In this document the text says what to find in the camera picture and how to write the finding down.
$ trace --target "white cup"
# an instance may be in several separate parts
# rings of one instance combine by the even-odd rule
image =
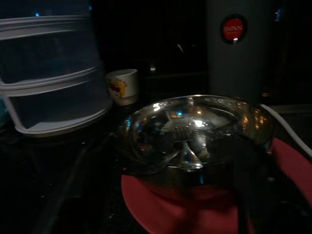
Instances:
[[[125,69],[106,74],[108,90],[112,99],[120,106],[135,103],[138,99],[136,69]]]

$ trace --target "red placemat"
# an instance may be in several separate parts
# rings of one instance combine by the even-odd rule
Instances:
[[[312,205],[312,164],[295,149],[274,139],[273,151],[281,169]],[[208,201],[166,200],[150,192],[135,177],[122,176],[122,193],[134,218],[152,234],[235,234],[237,207],[231,195]]]

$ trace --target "white power cord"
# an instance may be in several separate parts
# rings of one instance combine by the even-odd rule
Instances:
[[[291,126],[289,126],[289,124],[286,122],[286,120],[272,108],[264,104],[261,104],[260,106],[266,109],[285,128],[294,141],[312,158],[312,150],[300,139],[300,137],[298,137]]]

